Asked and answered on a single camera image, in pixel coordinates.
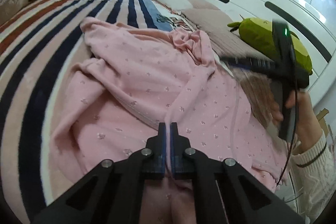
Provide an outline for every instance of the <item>green pillow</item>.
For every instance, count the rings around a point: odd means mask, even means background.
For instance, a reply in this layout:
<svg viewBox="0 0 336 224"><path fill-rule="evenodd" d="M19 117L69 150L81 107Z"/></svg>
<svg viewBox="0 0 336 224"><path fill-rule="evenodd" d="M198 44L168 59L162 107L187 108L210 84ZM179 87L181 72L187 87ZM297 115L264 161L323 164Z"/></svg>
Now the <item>green pillow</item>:
<svg viewBox="0 0 336 224"><path fill-rule="evenodd" d="M228 27L233 27L233 30L238 29L240 38L245 43L265 54L268 58L272 60L279 58L273 42L272 22L252 17L246 18L242 22L230 23ZM296 34L293 32L290 33L294 45L296 62L312 75L312 63L306 48Z"/></svg>

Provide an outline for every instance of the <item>white knit sweater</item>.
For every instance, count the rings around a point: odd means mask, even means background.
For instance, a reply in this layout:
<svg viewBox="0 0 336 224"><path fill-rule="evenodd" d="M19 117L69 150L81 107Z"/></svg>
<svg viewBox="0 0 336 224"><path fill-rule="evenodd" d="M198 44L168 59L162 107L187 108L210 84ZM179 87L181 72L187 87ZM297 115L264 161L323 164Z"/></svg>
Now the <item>white knit sweater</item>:
<svg viewBox="0 0 336 224"><path fill-rule="evenodd" d="M315 159L326 146L326 137L322 134L318 142L309 150L300 153L296 149L293 160L297 165L306 165ZM306 167L298 167L303 183L305 196L305 212L313 222L328 204L336 189L336 168L333 157L328 149L317 160Z"/></svg>

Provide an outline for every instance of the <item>bed sheet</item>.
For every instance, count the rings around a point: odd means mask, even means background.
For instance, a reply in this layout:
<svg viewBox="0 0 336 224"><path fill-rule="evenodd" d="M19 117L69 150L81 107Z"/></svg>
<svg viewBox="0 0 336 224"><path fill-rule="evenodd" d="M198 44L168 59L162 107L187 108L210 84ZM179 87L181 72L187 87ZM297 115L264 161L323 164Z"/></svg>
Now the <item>bed sheet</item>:
<svg viewBox="0 0 336 224"><path fill-rule="evenodd" d="M172 15L152 0L38 0L0 27L1 181L22 223L72 185L49 156L49 138L72 66L92 55L79 24L92 16L172 30L162 13Z"/></svg>

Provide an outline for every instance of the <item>white headboard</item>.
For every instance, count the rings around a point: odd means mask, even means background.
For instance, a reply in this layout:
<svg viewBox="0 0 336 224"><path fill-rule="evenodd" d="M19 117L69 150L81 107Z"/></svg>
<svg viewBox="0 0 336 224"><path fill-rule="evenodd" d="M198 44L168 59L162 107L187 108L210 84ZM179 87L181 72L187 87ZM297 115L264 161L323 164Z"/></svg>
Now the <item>white headboard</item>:
<svg viewBox="0 0 336 224"><path fill-rule="evenodd" d="M313 65L309 93L313 106L322 99L336 79L336 28L304 0L206 0L229 15L266 20L286 20L308 50Z"/></svg>

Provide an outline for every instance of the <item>white pillow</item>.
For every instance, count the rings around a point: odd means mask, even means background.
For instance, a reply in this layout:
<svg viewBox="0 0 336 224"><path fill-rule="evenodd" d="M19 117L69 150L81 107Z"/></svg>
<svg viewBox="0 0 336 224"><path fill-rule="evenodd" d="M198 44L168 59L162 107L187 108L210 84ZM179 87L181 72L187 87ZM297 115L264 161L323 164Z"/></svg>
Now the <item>white pillow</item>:
<svg viewBox="0 0 336 224"><path fill-rule="evenodd" d="M193 5L188 0L157 0L159 3L169 7L174 12L192 9Z"/></svg>

